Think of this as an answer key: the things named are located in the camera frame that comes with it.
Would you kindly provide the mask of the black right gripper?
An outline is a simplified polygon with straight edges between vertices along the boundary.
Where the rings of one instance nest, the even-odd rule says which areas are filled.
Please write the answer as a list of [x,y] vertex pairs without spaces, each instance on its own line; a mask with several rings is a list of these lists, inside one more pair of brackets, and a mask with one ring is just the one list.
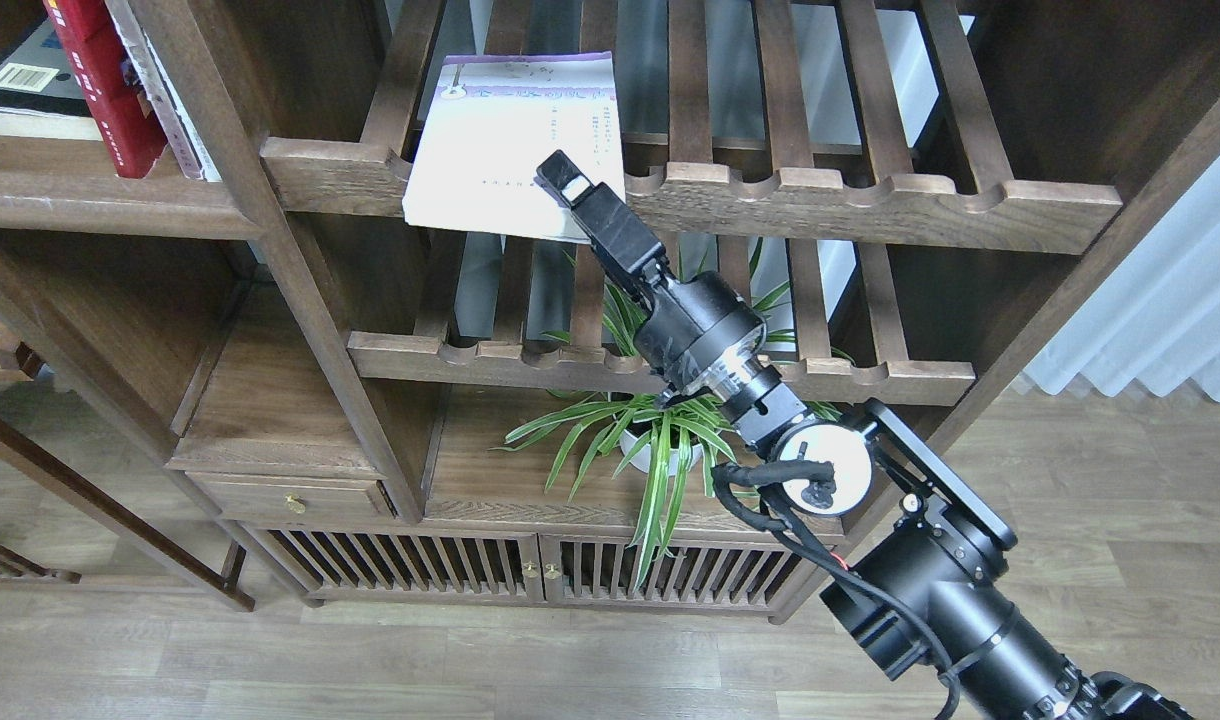
[[645,310],[633,343],[670,392],[766,391],[767,373],[755,358],[764,320],[719,273],[675,278],[659,237],[562,150],[538,165],[537,182],[572,211],[608,277]]

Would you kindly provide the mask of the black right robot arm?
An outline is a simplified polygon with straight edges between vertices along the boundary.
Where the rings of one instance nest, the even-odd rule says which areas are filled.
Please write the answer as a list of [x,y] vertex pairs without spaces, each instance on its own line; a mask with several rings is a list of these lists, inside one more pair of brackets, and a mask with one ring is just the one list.
[[[554,153],[537,181],[573,215],[609,279],[647,312],[634,345],[665,388],[660,408],[714,395],[756,466],[712,470],[723,506],[766,530],[833,578],[820,597],[888,679],[933,666],[948,697],[988,719],[1186,719],[1149,683],[1086,675],[997,588],[1017,538],[908,425],[881,401],[837,421],[806,408],[773,366],[756,360],[760,316],[720,275],[673,277],[659,237],[606,184]],[[865,495],[875,467],[903,491],[892,533],[844,565],[803,515],[839,513]]]

